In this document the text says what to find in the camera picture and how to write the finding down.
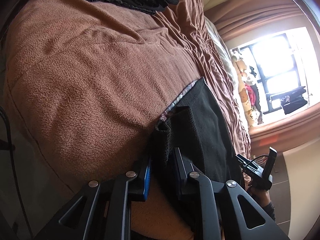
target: curtain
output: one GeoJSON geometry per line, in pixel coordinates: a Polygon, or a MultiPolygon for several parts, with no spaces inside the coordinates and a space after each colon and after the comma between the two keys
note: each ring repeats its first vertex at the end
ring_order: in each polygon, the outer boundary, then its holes
{"type": "Polygon", "coordinates": [[[304,14],[293,0],[228,0],[204,15],[226,42],[271,22],[304,14]]]}
{"type": "Polygon", "coordinates": [[[320,103],[295,115],[249,130],[251,155],[267,154],[269,146],[278,152],[298,147],[320,136],[320,103]]]}

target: window frame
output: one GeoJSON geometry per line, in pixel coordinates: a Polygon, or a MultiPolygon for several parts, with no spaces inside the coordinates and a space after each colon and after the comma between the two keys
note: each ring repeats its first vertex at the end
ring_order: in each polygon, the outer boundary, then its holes
{"type": "MultiPolygon", "coordinates": [[[[288,43],[289,49],[292,49],[286,33],[282,33],[282,34],[280,34],[280,35],[276,35],[276,36],[273,36],[273,37],[271,37],[271,38],[280,37],[280,36],[283,36],[283,37],[285,38],[285,40],[286,40],[287,43],[288,43]]],[[[298,66],[297,66],[297,62],[296,62],[296,59],[295,59],[295,57],[294,57],[294,54],[291,55],[292,62],[293,62],[293,68],[292,68],[292,69],[289,69],[289,70],[287,70],[287,71],[281,72],[281,73],[276,74],[276,75],[273,75],[273,76],[268,76],[268,77],[266,77],[266,76],[264,75],[264,73],[263,73],[263,70],[262,70],[260,64],[258,64],[258,62],[257,62],[257,60],[256,60],[256,58],[255,58],[255,56],[254,56],[254,54],[253,54],[253,46],[256,45],[256,44],[259,43],[259,42],[260,42],[260,41],[257,41],[257,42],[255,42],[255,43],[253,43],[253,44],[250,44],[250,45],[241,47],[241,48],[240,48],[240,53],[241,53],[242,50],[244,50],[244,49],[246,49],[246,48],[249,48],[249,49],[250,49],[250,52],[251,52],[251,54],[252,54],[252,56],[253,56],[253,59],[254,59],[256,65],[257,65],[257,69],[258,69],[259,75],[260,75],[260,79],[257,80],[257,82],[258,82],[258,83],[262,83],[263,89],[264,89],[264,93],[265,93],[265,95],[266,95],[267,104],[268,104],[268,111],[264,111],[264,112],[262,112],[262,113],[263,113],[263,114],[269,114],[269,113],[272,113],[272,112],[275,112],[275,111],[280,110],[280,109],[281,109],[281,106],[280,106],[280,107],[277,107],[277,108],[273,108],[273,107],[272,107],[272,103],[270,102],[270,96],[275,95],[275,94],[278,94],[278,93],[269,93],[269,89],[268,89],[268,86],[267,86],[267,81],[268,81],[269,79],[271,79],[271,78],[274,78],[274,77],[276,77],[276,76],[282,75],[282,74],[284,74],[284,73],[288,73],[288,72],[291,72],[291,71],[295,71],[295,72],[296,72],[296,75],[297,75],[297,79],[298,79],[298,86],[301,86],[301,82],[300,82],[300,76],[299,76],[298,66]]]]}

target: silver bolt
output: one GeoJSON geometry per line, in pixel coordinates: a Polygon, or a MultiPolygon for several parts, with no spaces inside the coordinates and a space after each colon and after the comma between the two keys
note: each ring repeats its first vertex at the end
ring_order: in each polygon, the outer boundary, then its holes
{"type": "Polygon", "coordinates": [[[97,187],[98,186],[98,182],[96,180],[92,180],[89,182],[89,187],[97,187]]]}
{"type": "Polygon", "coordinates": [[[200,176],[200,174],[196,171],[193,171],[193,172],[190,172],[189,176],[196,179],[200,176]]]}
{"type": "Polygon", "coordinates": [[[234,180],[228,180],[227,185],[228,187],[235,187],[237,186],[237,183],[234,180]]]}
{"type": "Polygon", "coordinates": [[[128,171],[125,175],[128,178],[133,178],[134,176],[136,176],[136,173],[134,171],[128,171]]]}

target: wrinkled bed sheet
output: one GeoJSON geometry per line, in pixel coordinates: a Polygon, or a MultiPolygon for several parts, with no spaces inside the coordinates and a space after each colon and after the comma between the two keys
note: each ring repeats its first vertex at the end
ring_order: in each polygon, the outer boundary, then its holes
{"type": "MultiPolygon", "coordinates": [[[[236,153],[248,157],[249,137],[202,8],[202,0],[180,0],[150,16],[102,2],[32,0],[18,14],[6,39],[5,107],[63,193],[128,171],[160,114],[201,76],[236,153]]],[[[133,203],[132,230],[192,238],[154,179],[148,200],[133,203]]]]}

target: red object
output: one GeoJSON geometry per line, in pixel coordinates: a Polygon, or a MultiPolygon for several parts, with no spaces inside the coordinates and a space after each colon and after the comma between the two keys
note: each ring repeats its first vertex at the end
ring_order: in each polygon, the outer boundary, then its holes
{"type": "Polygon", "coordinates": [[[251,106],[254,106],[255,102],[256,102],[256,94],[254,93],[253,89],[246,85],[245,84],[245,88],[248,92],[248,96],[249,96],[249,99],[250,99],[250,103],[251,103],[251,106]]]}

